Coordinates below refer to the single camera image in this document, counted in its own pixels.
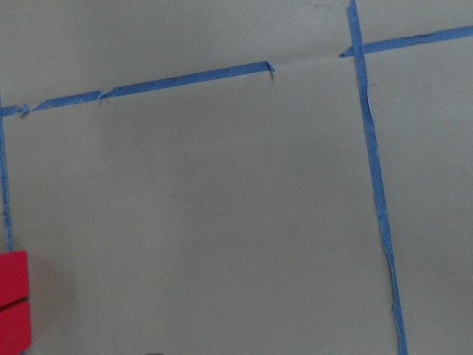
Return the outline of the red block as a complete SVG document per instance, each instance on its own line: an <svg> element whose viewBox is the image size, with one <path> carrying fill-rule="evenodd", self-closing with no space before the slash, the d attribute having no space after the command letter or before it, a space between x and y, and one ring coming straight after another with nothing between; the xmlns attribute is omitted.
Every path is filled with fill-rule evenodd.
<svg viewBox="0 0 473 355"><path fill-rule="evenodd" d="M25 251L1 254L0 272L1 307L29 296L28 262Z"/></svg>
<svg viewBox="0 0 473 355"><path fill-rule="evenodd" d="M31 344L30 304L27 300L1 308L1 355L16 355Z"/></svg>

